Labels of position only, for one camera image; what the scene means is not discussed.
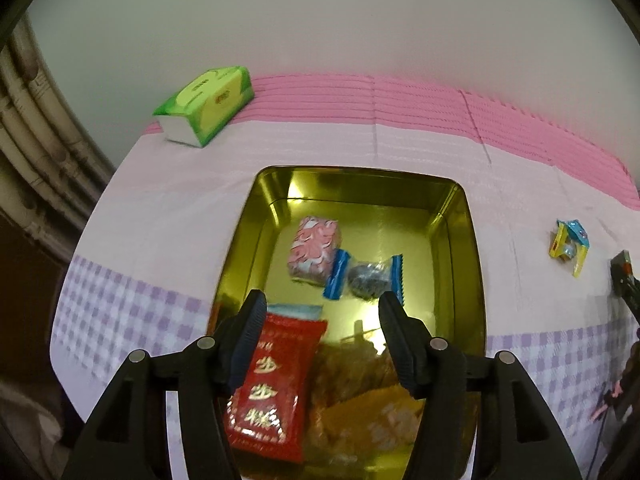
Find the beige patterned curtain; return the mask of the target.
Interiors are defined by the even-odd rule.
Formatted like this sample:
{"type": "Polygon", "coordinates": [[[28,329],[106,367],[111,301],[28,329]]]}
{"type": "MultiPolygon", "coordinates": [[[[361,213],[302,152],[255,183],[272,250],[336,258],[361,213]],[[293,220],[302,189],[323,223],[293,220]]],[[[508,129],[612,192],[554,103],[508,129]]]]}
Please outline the beige patterned curtain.
{"type": "Polygon", "coordinates": [[[1,45],[1,215],[70,261],[114,168],[55,87],[22,16],[1,45]]]}

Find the pink and purple checked tablecloth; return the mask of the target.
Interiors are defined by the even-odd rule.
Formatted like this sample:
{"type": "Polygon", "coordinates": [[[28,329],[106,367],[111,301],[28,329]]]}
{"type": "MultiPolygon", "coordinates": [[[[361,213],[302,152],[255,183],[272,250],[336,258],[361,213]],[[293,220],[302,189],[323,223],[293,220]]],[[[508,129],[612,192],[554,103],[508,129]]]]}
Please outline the pink and purple checked tablecloth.
{"type": "Polygon", "coordinates": [[[253,81],[254,100],[205,148],[145,133],[82,233],[50,357],[87,416],[127,354],[173,352],[208,312],[254,177],[268,166],[434,174],[468,198],[482,264],[488,348],[511,350],[594,478],[605,453],[592,413],[628,359],[637,323],[610,261],[639,251],[639,196],[624,165],[528,110],[471,91],[383,76],[253,81]],[[549,256],[556,220],[590,248],[578,278],[549,256]]]}

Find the grey foil snack packet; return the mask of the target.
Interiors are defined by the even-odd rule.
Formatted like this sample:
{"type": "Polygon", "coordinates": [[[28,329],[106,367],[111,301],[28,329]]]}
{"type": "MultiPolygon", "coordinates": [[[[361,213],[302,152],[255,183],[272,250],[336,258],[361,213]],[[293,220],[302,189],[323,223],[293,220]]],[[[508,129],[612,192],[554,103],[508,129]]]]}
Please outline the grey foil snack packet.
{"type": "Polygon", "coordinates": [[[640,284],[634,276],[630,253],[623,249],[610,264],[613,292],[622,298],[636,321],[640,323],[640,284]]]}

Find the green tissue pack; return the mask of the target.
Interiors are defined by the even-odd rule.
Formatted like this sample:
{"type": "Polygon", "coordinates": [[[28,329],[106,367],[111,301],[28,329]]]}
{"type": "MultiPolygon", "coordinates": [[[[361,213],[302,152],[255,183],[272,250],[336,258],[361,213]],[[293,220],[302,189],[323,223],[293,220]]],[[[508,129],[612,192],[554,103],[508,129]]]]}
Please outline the green tissue pack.
{"type": "Polygon", "coordinates": [[[212,68],[154,110],[168,141],[204,148],[254,99],[245,66],[212,68]]]}

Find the pink patterned snack packet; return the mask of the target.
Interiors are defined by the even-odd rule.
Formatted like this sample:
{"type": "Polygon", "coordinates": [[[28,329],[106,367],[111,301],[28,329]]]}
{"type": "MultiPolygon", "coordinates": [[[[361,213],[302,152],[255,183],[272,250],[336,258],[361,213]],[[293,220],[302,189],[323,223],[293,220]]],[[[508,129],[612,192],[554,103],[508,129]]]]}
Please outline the pink patterned snack packet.
{"type": "Polygon", "coordinates": [[[299,221],[288,252],[292,280],[324,286],[332,272],[342,234],[336,220],[307,216],[299,221]]]}

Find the small blue-ended foil candy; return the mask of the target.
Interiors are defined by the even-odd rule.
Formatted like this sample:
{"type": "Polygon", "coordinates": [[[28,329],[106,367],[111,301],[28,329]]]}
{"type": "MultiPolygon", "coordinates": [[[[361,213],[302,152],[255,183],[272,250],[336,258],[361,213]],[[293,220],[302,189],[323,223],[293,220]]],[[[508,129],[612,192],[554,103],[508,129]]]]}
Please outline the small blue-ended foil candy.
{"type": "Polygon", "coordinates": [[[346,250],[336,252],[323,297],[339,300],[344,294],[362,300],[378,300],[384,292],[392,292],[404,303],[404,256],[393,255],[384,261],[355,259],[346,250]]]}

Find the clear orange cracker packet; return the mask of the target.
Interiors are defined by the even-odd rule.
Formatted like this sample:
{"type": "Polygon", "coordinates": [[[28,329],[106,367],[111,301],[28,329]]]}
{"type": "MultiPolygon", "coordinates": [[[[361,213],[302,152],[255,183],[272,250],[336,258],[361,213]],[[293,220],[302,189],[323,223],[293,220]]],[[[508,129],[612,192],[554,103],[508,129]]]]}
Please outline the clear orange cracker packet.
{"type": "Polygon", "coordinates": [[[307,440],[318,453],[336,462],[356,462],[369,456],[332,455],[309,439],[311,417],[318,408],[328,408],[369,390],[399,385],[393,362],[386,351],[377,352],[369,341],[322,344],[311,370],[307,415],[307,440]]]}

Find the blue candy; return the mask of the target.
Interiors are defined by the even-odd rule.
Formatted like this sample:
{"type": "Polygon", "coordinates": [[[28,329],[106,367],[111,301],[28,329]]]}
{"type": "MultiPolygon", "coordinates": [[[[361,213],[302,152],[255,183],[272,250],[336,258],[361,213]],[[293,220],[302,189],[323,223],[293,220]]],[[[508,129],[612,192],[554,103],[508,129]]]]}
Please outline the blue candy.
{"type": "Polygon", "coordinates": [[[558,257],[572,260],[577,258],[580,252],[588,252],[590,241],[585,228],[577,219],[558,219],[553,247],[558,257]]]}

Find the yellow snack packet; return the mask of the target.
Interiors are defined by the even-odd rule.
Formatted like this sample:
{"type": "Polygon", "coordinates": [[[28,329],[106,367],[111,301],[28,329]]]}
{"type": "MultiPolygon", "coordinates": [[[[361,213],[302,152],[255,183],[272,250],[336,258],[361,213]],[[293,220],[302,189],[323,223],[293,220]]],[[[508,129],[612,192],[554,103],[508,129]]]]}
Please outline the yellow snack packet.
{"type": "Polygon", "coordinates": [[[311,417],[309,439],[332,455],[370,456],[413,444],[424,402],[401,385],[369,390],[311,417]]]}

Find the brown and gold toffee tin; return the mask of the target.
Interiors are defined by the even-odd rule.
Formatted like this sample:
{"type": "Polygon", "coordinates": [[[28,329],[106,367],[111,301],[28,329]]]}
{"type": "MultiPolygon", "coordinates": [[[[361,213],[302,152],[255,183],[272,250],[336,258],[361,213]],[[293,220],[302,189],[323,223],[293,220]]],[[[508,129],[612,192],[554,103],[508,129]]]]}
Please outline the brown and gold toffee tin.
{"type": "MultiPolygon", "coordinates": [[[[357,260],[384,261],[403,255],[408,315],[462,352],[484,353],[484,290],[465,194],[454,181],[405,172],[329,167],[262,170],[235,227],[210,322],[228,318],[257,288],[270,304],[319,307],[328,322],[319,347],[369,341],[377,352],[387,352],[376,300],[349,294],[327,300],[320,286],[288,275],[288,252],[299,221],[307,216],[336,220],[342,248],[357,260]]],[[[308,406],[303,463],[238,451],[241,474],[249,479],[398,479],[404,473],[412,444],[356,462],[336,462],[309,445],[307,415],[308,406]]]]}

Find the yellow candy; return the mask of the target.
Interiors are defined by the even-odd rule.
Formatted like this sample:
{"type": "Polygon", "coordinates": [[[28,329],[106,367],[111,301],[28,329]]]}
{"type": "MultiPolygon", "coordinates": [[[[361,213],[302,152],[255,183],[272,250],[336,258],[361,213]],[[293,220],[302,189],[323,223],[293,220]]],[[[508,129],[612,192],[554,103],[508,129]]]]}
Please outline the yellow candy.
{"type": "Polygon", "coordinates": [[[577,220],[556,222],[556,230],[549,247],[549,256],[573,263],[574,278],[582,273],[590,248],[590,240],[585,228],[577,220]]]}

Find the red snack packet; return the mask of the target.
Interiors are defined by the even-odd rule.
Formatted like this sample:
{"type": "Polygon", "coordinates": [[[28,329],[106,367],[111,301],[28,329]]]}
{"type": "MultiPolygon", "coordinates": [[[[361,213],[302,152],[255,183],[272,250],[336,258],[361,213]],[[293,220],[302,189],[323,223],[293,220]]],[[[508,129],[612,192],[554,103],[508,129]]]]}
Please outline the red snack packet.
{"type": "Polygon", "coordinates": [[[267,315],[243,385],[227,405],[232,448],[303,463],[308,379],[327,328],[325,320],[267,315]]]}

